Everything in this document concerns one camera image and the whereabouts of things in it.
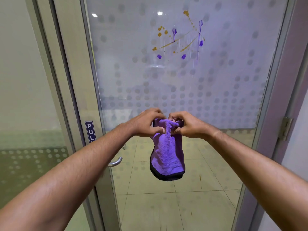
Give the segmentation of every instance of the towel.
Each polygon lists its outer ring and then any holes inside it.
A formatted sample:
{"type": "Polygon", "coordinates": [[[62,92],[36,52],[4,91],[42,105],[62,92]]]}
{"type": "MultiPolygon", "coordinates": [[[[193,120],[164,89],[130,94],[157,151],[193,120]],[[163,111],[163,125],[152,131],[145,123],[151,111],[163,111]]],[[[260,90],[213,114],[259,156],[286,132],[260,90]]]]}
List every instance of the towel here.
{"type": "Polygon", "coordinates": [[[185,173],[182,136],[171,135],[171,130],[183,126],[183,121],[155,119],[153,127],[166,129],[165,134],[155,134],[152,137],[154,149],[150,157],[150,170],[162,181],[173,181],[182,178],[185,173]]]}

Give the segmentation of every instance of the beige floor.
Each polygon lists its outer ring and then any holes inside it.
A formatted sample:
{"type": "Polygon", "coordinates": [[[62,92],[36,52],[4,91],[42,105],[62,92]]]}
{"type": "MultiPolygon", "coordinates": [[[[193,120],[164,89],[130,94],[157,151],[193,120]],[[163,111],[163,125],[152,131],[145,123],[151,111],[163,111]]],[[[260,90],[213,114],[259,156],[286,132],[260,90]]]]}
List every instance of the beige floor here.
{"type": "MultiPolygon", "coordinates": [[[[251,146],[253,133],[229,134],[251,146]]],[[[176,181],[156,179],[150,171],[150,138],[133,137],[112,168],[122,231],[230,231],[241,180],[204,140],[183,137],[186,173],[176,181]]]]}

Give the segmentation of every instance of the metal hinge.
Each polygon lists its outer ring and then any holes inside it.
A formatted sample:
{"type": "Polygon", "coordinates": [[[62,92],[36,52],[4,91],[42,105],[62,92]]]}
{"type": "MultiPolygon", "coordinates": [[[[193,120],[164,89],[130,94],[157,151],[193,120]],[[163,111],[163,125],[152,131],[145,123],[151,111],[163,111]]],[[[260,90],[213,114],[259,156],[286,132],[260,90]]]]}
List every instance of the metal hinge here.
{"type": "Polygon", "coordinates": [[[292,121],[293,121],[293,118],[288,118],[288,117],[283,118],[281,128],[279,131],[279,135],[278,135],[279,139],[282,139],[283,141],[287,140],[292,121]]]}

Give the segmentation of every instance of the pull sign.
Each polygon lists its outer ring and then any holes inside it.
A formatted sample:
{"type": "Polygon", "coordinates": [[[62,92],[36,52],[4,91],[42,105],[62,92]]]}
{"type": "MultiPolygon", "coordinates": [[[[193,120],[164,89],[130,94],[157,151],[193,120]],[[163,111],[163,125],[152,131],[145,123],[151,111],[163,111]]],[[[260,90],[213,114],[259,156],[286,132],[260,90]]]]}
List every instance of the pull sign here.
{"type": "Polygon", "coordinates": [[[93,121],[85,121],[85,123],[86,123],[89,142],[92,143],[94,140],[96,140],[93,121]]]}

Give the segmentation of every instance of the person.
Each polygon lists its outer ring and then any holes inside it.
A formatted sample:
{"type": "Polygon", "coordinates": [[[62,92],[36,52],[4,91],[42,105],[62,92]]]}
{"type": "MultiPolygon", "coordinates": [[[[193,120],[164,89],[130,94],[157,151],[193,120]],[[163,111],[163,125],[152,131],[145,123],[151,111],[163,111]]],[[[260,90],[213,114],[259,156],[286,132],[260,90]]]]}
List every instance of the person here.
{"type": "MultiPolygon", "coordinates": [[[[166,119],[158,108],[148,109],[59,163],[0,210],[0,230],[64,230],[132,136],[165,133],[162,127],[152,127],[156,118],[166,119]]],[[[168,119],[184,121],[172,134],[210,143],[281,230],[308,230],[305,180],[188,112],[170,113],[168,119]]]]}

